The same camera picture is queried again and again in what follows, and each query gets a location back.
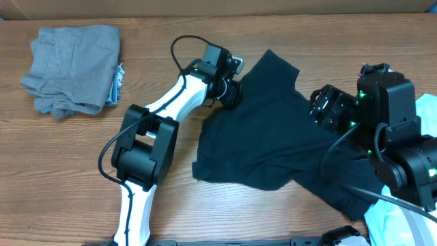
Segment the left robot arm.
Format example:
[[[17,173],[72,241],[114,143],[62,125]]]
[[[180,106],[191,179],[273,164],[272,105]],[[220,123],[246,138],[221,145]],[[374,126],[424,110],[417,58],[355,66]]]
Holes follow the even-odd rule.
[[[201,59],[180,70],[176,84],[164,96],[127,109],[111,157],[122,192],[111,245],[147,245],[154,194],[172,164],[180,122],[207,99],[235,107],[242,98],[242,84],[233,77],[243,67],[243,59],[209,44]]]

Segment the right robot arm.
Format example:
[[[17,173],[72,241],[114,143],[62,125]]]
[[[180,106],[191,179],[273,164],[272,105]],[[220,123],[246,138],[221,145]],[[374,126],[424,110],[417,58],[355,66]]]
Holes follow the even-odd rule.
[[[421,132],[413,82],[388,64],[365,64],[355,96],[325,85],[310,97],[309,118],[339,134],[339,143],[349,140],[364,151],[391,194],[351,186],[328,172],[323,177],[400,207],[415,244],[435,245],[436,138]]]

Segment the black t-shirt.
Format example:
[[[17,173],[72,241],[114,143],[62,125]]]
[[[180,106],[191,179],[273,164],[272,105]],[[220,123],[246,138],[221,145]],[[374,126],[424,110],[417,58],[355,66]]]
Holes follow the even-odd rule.
[[[298,69],[266,51],[242,78],[235,109],[217,109],[204,120],[193,177],[274,191],[293,180],[351,220],[361,220],[373,197],[352,193],[323,177],[381,192],[370,162],[308,118],[309,101],[295,88]]]

